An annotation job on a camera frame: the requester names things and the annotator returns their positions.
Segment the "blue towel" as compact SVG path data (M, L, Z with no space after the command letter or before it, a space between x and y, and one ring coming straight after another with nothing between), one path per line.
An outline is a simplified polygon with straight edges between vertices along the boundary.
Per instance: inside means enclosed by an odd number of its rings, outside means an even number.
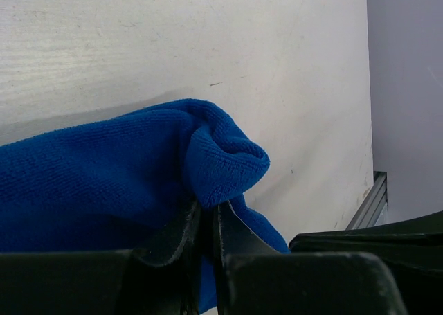
M135 249L201 206L199 314L217 304L212 211L228 202L264 242L284 238L244 193L267 153L211 102L183 99L1 147L1 254Z

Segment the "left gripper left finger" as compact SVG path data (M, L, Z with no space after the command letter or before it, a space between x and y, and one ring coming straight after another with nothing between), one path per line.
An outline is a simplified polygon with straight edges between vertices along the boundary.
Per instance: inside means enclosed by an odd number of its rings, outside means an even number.
M135 249L1 254L2 314L198 314L201 206Z

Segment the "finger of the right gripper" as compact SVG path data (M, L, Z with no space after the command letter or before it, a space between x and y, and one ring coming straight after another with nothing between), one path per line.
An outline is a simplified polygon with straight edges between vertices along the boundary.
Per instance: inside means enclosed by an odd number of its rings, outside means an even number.
M302 233L289 248L374 254L395 277L409 314L442 313L442 212L372 228Z

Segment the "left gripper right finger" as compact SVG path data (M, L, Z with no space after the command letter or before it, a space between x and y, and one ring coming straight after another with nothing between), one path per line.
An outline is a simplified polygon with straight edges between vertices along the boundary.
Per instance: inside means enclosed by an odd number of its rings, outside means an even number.
M395 280L375 255L283 254L225 202L213 213L219 314L407 314Z

